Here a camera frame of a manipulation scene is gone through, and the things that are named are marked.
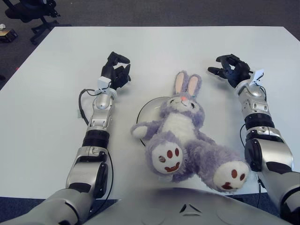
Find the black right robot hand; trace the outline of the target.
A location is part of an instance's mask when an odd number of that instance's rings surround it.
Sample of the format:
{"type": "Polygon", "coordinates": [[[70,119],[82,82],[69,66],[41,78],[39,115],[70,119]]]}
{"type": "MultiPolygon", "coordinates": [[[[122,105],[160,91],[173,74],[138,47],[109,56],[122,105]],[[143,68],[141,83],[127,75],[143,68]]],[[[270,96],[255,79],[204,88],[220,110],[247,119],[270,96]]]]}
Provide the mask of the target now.
{"type": "Polygon", "coordinates": [[[226,79],[233,88],[236,88],[240,82],[250,79],[253,73],[247,63],[233,54],[219,56],[216,62],[220,62],[222,67],[208,67],[208,71],[226,79]]]}

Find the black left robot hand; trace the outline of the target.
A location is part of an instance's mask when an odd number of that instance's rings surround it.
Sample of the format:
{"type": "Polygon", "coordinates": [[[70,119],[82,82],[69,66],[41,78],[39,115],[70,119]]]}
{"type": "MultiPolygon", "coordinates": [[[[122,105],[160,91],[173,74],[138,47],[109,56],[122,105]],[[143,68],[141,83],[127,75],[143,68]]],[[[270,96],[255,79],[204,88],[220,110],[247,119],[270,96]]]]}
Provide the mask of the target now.
{"type": "Polygon", "coordinates": [[[123,87],[128,81],[131,81],[129,76],[130,66],[130,60],[128,58],[111,52],[107,58],[107,63],[102,68],[101,76],[110,79],[110,88],[117,90],[123,87]],[[127,66],[114,68],[118,63],[123,63],[127,66]]]}

